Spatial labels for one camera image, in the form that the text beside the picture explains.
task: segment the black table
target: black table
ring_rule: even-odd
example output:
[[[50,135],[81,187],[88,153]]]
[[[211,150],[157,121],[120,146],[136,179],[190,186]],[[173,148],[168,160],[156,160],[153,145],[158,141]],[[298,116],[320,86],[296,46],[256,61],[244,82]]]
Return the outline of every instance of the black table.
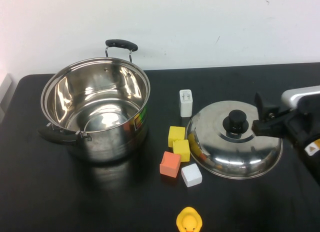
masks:
[[[0,230],[175,232],[178,213],[191,206],[204,232],[320,231],[320,187],[287,141],[276,167],[255,179],[200,168],[202,184],[187,188],[180,173],[159,174],[169,126],[185,123],[179,90],[192,90],[194,113],[222,100],[253,104],[256,91],[281,104],[283,91],[319,85],[319,71],[320,63],[147,71],[147,139],[108,166],[79,161],[37,135],[48,123],[40,96],[52,75],[24,77],[0,126]]]

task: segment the warning sticker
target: warning sticker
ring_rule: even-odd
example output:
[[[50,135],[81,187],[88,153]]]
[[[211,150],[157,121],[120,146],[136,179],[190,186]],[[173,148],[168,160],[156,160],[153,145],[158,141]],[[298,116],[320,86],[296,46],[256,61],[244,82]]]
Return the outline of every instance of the warning sticker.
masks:
[[[146,119],[146,113],[147,113],[147,107],[145,106],[143,108],[143,110],[141,111],[141,113],[138,113],[135,117],[134,117],[134,128],[135,130],[139,129],[140,126],[142,125],[143,121],[145,121]]]
[[[320,151],[320,139],[317,139],[314,142],[308,144],[304,148],[304,150],[309,156],[313,156],[315,153]]]

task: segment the white cube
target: white cube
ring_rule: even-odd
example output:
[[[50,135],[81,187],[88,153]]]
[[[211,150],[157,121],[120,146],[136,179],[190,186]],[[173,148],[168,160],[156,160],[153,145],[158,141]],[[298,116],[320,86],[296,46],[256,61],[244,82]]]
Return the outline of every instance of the white cube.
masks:
[[[202,174],[195,163],[183,167],[181,173],[187,187],[195,186],[202,182]]]

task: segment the yellow rubber duck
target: yellow rubber duck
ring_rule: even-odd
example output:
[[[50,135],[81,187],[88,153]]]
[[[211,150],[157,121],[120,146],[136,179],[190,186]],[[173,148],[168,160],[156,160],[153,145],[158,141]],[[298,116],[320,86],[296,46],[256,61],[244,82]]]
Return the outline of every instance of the yellow rubber duck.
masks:
[[[180,232],[199,232],[202,219],[194,208],[186,207],[178,214],[176,226]]]

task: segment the pot handle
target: pot handle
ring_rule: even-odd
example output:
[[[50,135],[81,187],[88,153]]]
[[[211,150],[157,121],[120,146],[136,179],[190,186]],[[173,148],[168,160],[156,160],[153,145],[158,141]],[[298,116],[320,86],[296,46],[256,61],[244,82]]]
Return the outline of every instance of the pot handle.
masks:
[[[130,51],[129,53],[129,58],[130,58],[130,62],[132,62],[132,58],[131,58],[131,53],[135,52],[138,50],[138,45],[136,45],[135,43],[132,43],[130,41],[124,40],[124,39],[108,39],[105,41],[105,56],[108,56],[108,48],[109,47],[117,47],[117,48],[122,48],[122,49],[127,49]]]
[[[59,130],[54,130],[50,123],[47,126],[38,128],[37,132],[46,141],[60,145],[75,145],[78,140],[78,136],[75,133],[63,134]]]

